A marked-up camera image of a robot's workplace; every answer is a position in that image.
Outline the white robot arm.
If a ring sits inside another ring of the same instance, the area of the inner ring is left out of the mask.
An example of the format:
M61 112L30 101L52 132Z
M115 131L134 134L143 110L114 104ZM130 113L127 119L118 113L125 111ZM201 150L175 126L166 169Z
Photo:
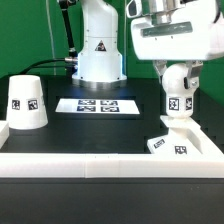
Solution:
M104 0L80 0L84 46L76 81L97 86L119 83L118 13ZM131 0L126 6L140 60L207 61L224 56L224 13L220 0Z

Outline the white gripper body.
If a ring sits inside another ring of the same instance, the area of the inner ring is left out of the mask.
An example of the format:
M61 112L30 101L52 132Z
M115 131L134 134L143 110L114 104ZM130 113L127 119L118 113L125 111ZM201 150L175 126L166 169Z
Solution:
M153 26L150 17L131 22L134 51L140 60L212 60L224 56L224 16L216 22L177 11L170 24Z

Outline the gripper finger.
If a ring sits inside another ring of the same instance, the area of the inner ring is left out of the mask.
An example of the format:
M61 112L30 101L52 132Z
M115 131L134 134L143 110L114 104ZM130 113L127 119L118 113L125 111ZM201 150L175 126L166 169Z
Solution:
M165 60L154 60L153 67L159 79L162 79L162 76L164 75L167 69L167 62Z
M185 87L187 89L197 88L199 86L199 76L203 68L202 61L187 61L187 75L185 77Z

